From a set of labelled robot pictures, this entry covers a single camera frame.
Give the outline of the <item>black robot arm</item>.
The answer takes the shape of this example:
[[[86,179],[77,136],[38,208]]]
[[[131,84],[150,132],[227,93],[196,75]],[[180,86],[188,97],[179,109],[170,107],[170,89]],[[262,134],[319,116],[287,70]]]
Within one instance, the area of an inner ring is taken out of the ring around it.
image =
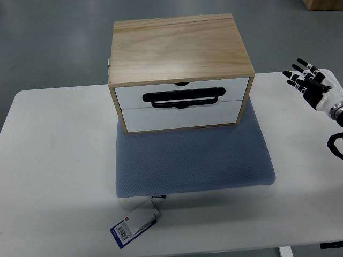
[[[336,103],[329,109],[329,117],[342,127],[342,101]]]

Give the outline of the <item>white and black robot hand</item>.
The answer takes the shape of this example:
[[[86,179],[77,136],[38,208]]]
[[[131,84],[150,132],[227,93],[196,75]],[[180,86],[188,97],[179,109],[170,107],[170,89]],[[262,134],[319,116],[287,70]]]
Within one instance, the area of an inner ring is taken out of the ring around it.
[[[304,66],[292,65],[296,71],[283,71],[287,83],[302,93],[306,102],[315,110],[332,116],[334,111],[342,107],[342,87],[332,76],[320,71],[312,64],[298,58],[297,62]]]

